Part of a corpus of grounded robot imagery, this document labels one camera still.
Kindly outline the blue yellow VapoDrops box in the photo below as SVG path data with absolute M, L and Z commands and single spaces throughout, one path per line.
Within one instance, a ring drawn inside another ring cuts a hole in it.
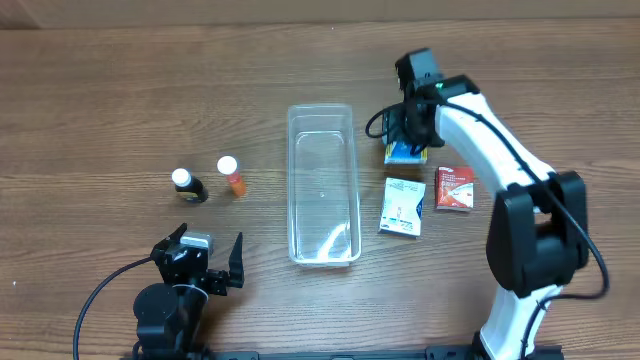
M 428 159 L 427 148 L 415 148 L 403 142 L 392 142 L 385 146 L 385 165 L 423 165 Z

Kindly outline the red white medicine box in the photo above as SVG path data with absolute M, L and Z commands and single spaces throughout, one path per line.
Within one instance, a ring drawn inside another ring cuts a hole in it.
M 474 208 L 474 173 L 470 167 L 437 168 L 435 207 L 439 210 L 463 212 Z

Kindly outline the white blue medicine box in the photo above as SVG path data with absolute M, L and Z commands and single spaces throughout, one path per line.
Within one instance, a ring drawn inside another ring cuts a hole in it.
M 419 237 L 426 185 L 421 182 L 387 178 L 379 222 L 380 232 Z

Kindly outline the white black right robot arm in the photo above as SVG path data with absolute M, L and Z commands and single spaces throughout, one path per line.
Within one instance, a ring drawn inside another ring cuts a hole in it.
M 587 265 L 586 186 L 524 148 L 465 75 L 446 77 L 428 48 L 395 63 L 403 100 L 386 115 L 413 145 L 453 147 L 493 197 L 486 258 L 498 287 L 467 359 L 561 359 L 536 347 L 537 331 L 564 286 Z

